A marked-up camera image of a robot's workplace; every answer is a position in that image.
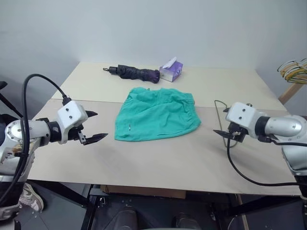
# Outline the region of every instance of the purple tissue box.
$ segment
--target purple tissue box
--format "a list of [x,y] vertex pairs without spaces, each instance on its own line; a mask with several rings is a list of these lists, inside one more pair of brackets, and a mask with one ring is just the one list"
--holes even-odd
[[174,64],[169,68],[160,67],[160,78],[167,81],[174,81],[182,72],[183,64],[175,61]]

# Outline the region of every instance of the table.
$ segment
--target table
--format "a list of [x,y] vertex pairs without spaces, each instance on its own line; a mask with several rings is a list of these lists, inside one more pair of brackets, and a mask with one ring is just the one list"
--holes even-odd
[[[184,68],[175,82],[158,84],[122,80],[102,71],[114,64],[80,63],[62,89],[87,110],[98,113],[84,123],[84,133],[107,132],[98,143],[81,146],[51,143],[36,151],[29,179],[71,183],[110,184],[184,189],[219,193],[299,195],[297,187],[261,187],[241,178],[231,167],[218,129],[213,101],[231,105],[252,103],[270,115],[285,115],[283,105],[254,70]],[[170,139],[146,142],[114,140],[114,122],[121,103],[133,87],[177,88],[191,92],[202,121],[194,132]],[[52,117],[61,107],[56,93],[37,114]],[[281,154],[281,148],[247,137],[231,149],[235,164],[249,177],[264,183],[295,181]]]

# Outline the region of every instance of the white wall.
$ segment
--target white wall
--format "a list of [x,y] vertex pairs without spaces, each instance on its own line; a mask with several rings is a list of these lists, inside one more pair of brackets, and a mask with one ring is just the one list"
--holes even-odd
[[[187,66],[256,69],[279,96],[289,84],[277,67],[307,57],[307,1],[0,0],[0,77],[17,107],[12,89],[32,72],[62,83],[78,61],[160,65],[173,56]],[[29,90],[40,102],[35,114],[54,89],[32,84],[42,85]],[[287,108],[307,114],[306,97],[301,90]]]

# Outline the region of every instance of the black metal frame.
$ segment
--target black metal frame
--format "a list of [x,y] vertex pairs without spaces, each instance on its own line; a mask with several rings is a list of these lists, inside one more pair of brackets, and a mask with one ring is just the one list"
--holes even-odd
[[[100,185],[97,184],[92,184],[90,186],[88,196],[85,198],[59,182],[37,180],[28,180],[28,182],[33,186],[45,188],[55,195],[86,208],[81,230],[91,230],[97,207],[99,207],[104,199],[109,196],[107,193],[104,193],[100,189]],[[187,199],[203,200],[203,198],[204,197],[201,197],[201,194],[199,193],[194,193],[192,196],[187,196]],[[232,217],[289,204],[300,199],[301,198],[298,196],[264,196],[260,199],[234,207],[215,205],[217,203],[216,201],[213,201],[211,205],[211,216],[216,219],[217,225],[221,230],[226,230],[229,222],[227,222],[227,220]]]

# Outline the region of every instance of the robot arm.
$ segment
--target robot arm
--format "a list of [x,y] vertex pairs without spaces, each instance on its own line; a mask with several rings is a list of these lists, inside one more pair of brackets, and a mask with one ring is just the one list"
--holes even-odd
[[[27,180],[32,163],[34,162],[34,151],[49,142],[57,141],[64,144],[68,140],[79,140],[87,145],[95,143],[107,134],[96,134],[86,138],[83,133],[83,125],[88,117],[97,115],[95,112],[85,111],[76,101],[69,101],[58,110],[54,121],[49,122],[47,118],[36,121],[29,120],[30,148],[27,162],[16,186],[8,195],[7,199],[0,205],[0,220],[9,219],[19,209],[19,196],[23,185]],[[13,180],[22,152],[22,130],[21,121],[16,120],[5,128],[5,139],[0,146],[0,196],[7,190]]]
[[[303,117],[269,117],[243,103],[234,103],[225,112],[226,120],[230,122],[228,132],[215,130],[216,133],[239,142],[244,140],[245,135],[250,135],[261,142],[282,145],[284,159],[297,182],[307,182],[307,148],[295,146],[307,143],[307,121]],[[306,187],[300,189],[303,197],[307,197]]]

